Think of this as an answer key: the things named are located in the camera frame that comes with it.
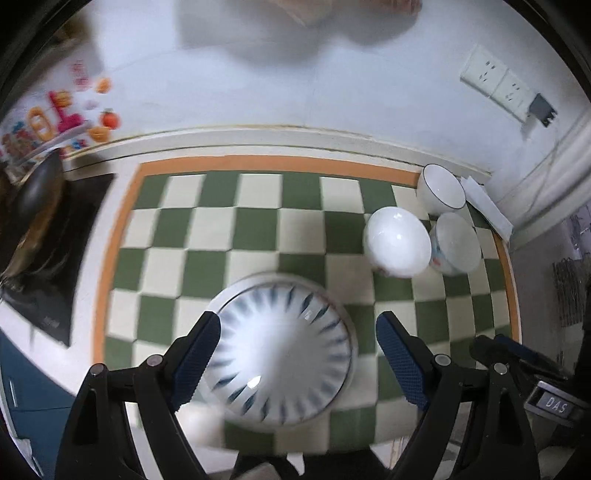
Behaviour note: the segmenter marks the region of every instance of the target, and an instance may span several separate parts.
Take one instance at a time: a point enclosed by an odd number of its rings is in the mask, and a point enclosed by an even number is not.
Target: blue gripper pad
[[[523,360],[528,361],[531,364],[535,365],[538,362],[537,353],[501,333],[495,335],[495,342],[502,343],[511,353],[517,355]]]
[[[220,339],[221,326],[216,315],[201,321],[206,322],[205,325],[173,374],[173,394],[170,399],[173,411],[178,411],[181,405],[193,398],[197,384]]]
[[[429,400],[424,393],[423,372],[384,314],[376,321],[375,333],[404,396],[410,403],[425,410]]]

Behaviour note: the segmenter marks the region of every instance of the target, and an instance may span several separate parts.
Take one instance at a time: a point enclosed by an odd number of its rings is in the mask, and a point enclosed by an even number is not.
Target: white napkin
[[[513,233],[513,224],[495,205],[488,194],[472,177],[461,178],[460,183],[466,192],[466,198],[476,210],[488,220],[501,238],[507,243]]]

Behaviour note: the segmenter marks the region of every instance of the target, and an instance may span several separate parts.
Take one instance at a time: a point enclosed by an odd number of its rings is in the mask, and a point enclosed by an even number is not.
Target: checkered pattern
[[[197,393],[178,414],[187,436],[245,453],[319,453],[410,434],[417,412],[376,342],[377,315],[392,310],[434,353],[473,365],[470,340],[477,333],[509,333],[509,310],[490,227],[468,208],[462,215],[475,225],[483,251],[474,273],[443,277],[428,268],[412,280],[374,274],[363,256],[362,232],[369,215],[389,205],[431,228],[415,190],[384,181],[237,171],[147,177],[119,250],[107,365],[135,366],[163,353],[217,293],[241,278],[297,274],[327,288],[355,324],[359,357],[348,390],[329,414],[276,434],[224,421]],[[197,422],[206,428],[196,432]]]

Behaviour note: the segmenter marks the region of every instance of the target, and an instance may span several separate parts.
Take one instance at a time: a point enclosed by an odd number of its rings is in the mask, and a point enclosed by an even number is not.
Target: wall socket panel
[[[535,93],[507,65],[481,45],[476,45],[470,52],[460,78],[492,98],[521,122],[527,120]]]

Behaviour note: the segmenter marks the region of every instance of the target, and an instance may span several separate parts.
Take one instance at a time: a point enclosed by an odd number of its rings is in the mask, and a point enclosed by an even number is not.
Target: white bowl
[[[384,207],[368,220],[363,248],[369,262],[389,277],[411,278],[431,259],[431,242],[416,216],[399,207]]]
[[[433,252],[431,266],[454,276],[477,269],[482,257],[475,230],[456,213],[441,215],[429,234]]]
[[[222,334],[199,387],[235,423],[293,427],[325,413],[349,385],[355,328],[320,286],[294,275],[254,275],[207,309],[219,315]]]
[[[462,184],[449,170],[435,164],[423,168],[418,178],[417,197],[427,213],[434,216],[457,212],[466,204]]]

